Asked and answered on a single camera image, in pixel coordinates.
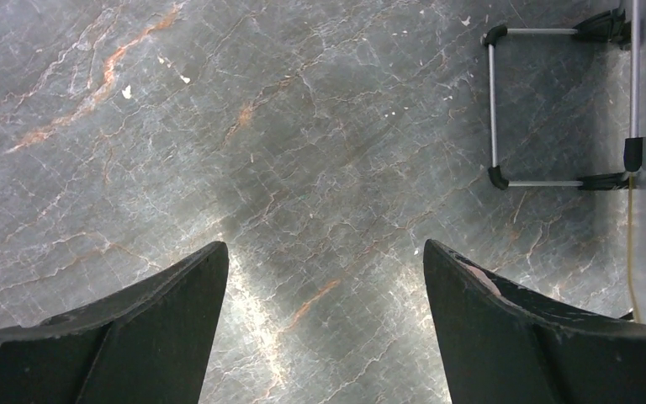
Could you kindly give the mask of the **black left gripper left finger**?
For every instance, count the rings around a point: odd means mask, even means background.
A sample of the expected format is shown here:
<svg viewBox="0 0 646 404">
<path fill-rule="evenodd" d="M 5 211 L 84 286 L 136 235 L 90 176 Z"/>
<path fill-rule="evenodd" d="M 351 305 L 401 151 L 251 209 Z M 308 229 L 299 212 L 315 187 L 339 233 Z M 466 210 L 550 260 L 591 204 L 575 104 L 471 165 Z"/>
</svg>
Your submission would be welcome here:
<svg viewBox="0 0 646 404">
<path fill-rule="evenodd" d="M 0 329 L 0 403 L 195 403 L 229 273 L 211 242 L 34 327 Z"/>
</svg>

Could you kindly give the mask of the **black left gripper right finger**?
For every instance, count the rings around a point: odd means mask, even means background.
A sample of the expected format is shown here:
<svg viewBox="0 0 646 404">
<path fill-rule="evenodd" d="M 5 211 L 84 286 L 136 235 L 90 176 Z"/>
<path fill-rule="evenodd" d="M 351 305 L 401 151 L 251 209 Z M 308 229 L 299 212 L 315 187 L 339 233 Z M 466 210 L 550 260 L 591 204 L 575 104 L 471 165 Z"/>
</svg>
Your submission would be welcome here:
<svg viewBox="0 0 646 404">
<path fill-rule="evenodd" d="M 646 325 L 586 311 L 428 240 L 423 270 L 455 403 L 646 403 Z"/>
</svg>

